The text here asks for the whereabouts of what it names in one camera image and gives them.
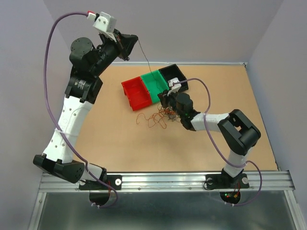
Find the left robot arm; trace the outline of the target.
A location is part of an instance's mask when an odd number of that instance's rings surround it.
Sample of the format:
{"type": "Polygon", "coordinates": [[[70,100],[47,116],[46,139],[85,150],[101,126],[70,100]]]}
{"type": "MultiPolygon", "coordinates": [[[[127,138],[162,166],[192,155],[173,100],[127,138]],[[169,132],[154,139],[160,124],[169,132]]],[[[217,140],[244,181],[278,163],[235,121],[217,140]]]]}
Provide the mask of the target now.
{"type": "Polygon", "coordinates": [[[103,85],[100,75],[116,59],[128,60],[138,37],[114,30],[115,39],[100,34],[102,44],[94,46],[87,37],[71,44],[72,69],[65,89],[63,108],[47,147],[35,155],[34,165],[42,171],[71,183],[90,181],[97,189],[106,185],[106,169],[89,164],[83,157],[75,161],[74,148],[83,122],[92,109],[103,85]]]}

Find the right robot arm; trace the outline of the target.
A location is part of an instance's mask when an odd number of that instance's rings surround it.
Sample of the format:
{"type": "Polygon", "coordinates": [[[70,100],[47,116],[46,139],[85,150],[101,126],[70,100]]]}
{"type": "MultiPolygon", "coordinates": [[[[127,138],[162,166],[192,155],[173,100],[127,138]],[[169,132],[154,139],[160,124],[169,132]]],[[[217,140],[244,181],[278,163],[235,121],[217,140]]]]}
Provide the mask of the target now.
{"type": "Polygon", "coordinates": [[[190,96],[183,92],[158,94],[163,108],[171,108],[180,118],[182,126],[190,131],[219,132],[230,148],[226,165],[222,169],[221,183],[231,187],[238,182],[247,156],[261,137],[259,129],[238,109],[226,114],[207,114],[196,111],[190,96]]]}

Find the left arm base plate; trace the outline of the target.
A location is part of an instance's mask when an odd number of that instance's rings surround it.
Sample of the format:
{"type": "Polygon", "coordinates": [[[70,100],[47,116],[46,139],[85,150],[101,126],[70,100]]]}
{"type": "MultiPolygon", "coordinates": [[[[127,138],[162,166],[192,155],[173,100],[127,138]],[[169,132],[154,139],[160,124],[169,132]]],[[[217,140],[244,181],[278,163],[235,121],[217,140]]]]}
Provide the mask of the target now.
{"type": "MultiPolygon", "coordinates": [[[[120,174],[108,175],[106,184],[114,188],[115,190],[121,190],[122,176],[120,174]]],[[[79,183],[79,190],[90,191],[90,190],[108,190],[109,187],[102,185],[98,181],[85,180],[85,183],[79,183]]]]}

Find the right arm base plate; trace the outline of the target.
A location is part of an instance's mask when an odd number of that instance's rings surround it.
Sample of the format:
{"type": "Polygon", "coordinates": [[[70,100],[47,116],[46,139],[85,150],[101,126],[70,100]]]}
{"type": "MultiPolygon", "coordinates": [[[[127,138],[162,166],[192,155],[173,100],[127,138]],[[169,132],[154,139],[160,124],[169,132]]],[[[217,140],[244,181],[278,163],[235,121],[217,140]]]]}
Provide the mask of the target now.
{"type": "Polygon", "coordinates": [[[241,173],[235,178],[232,178],[226,174],[207,174],[205,176],[206,188],[209,190],[215,189],[235,189],[240,187],[241,189],[250,188],[248,177],[245,173],[241,173]]]}

